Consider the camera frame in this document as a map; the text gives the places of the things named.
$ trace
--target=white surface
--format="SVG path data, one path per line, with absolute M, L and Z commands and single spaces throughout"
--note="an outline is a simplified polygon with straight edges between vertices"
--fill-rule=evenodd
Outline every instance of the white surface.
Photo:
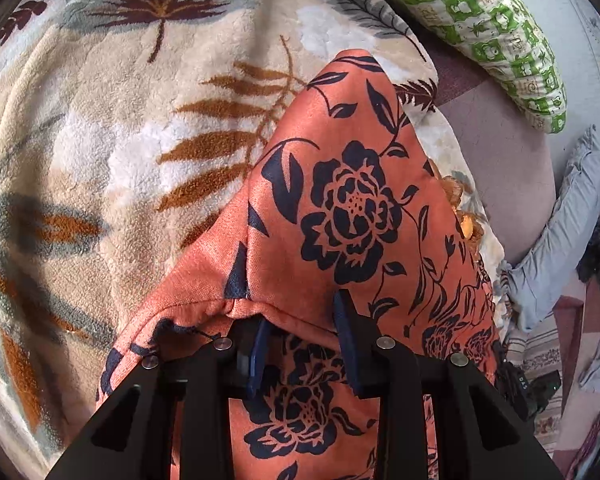
M 564 131 L 549 136 L 559 189 L 571 149 L 584 129 L 600 138 L 600 17 L 588 0 L 523 0 L 546 34 L 566 86 Z

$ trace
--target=beige fleece blanket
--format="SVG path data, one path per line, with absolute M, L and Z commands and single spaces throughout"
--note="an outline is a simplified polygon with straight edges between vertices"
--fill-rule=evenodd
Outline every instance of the beige fleece blanket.
M 465 180 L 462 208 L 484 214 L 431 104 L 436 70 L 382 0 L 24 0 L 12 14 L 0 34 L 0 443 L 26 478 L 43 478 L 89 418 L 116 335 L 347 48 L 405 85 L 427 155 Z M 484 228 L 495 281 L 503 250 Z

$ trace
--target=orange floral garment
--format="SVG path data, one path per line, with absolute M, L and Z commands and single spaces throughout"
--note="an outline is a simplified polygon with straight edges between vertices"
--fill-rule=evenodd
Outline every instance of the orange floral garment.
M 346 383 L 331 312 L 341 287 L 382 333 L 427 356 L 464 352 L 492 379 L 490 280 L 362 50 L 340 53 L 294 100 L 242 189 L 120 335 L 98 402 L 144 355 L 190 354 L 262 314 L 278 330 L 261 390 L 230 404 L 236 478 L 370 479 L 378 402 Z M 426 414 L 434 478 L 430 402 Z

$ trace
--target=metal screw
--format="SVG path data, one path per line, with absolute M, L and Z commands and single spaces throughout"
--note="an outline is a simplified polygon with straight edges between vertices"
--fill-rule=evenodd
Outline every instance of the metal screw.
M 451 362 L 456 366 L 463 367 L 469 364 L 469 358 L 460 352 L 456 352 L 455 354 L 451 354 Z
M 390 350 L 395 346 L 395 341 L 389 336 L 383 335 L 382 337 L 376 339 L 376 345 L 382 350 Z
M 157 367 L 158 364 L 160 364 L 160 359 L 156 354 L 146 355 L 142 358 L 142 368 L 147 370 Z
M 214 348 L 216 350 L 228 350 L 231 348 L 233 341 L 231 341 L 228 337 L 219 337 L 214 341 Z

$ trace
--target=green and white pillow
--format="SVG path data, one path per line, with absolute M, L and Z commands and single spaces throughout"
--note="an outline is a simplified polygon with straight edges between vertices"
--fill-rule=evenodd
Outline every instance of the green and white pillow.
M 521 0 L 392 0 L 504 87 L 531 125 L 564 128 L 566 94 L 555 56 Z

